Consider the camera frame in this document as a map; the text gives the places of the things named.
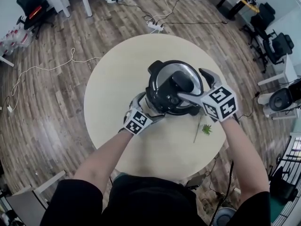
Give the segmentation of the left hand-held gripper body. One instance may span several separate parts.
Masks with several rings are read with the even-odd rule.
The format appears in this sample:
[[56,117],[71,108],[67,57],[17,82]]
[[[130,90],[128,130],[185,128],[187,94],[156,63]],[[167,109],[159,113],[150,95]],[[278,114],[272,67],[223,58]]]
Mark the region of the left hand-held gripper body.
[[143,130],[149,127],[153,123],[153,120],[138,107],[129,107],[129,110],[124,116],[123,128],[132,133],[133,135],[139,135]]

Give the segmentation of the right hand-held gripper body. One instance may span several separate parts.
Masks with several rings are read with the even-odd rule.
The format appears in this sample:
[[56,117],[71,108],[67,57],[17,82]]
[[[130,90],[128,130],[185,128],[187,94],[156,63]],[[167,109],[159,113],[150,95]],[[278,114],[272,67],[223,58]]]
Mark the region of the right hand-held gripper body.
[[220,82],[209,83],[208,87],[200,101],[206,115],[224,121],[238,111],[237,96],[231,87]]

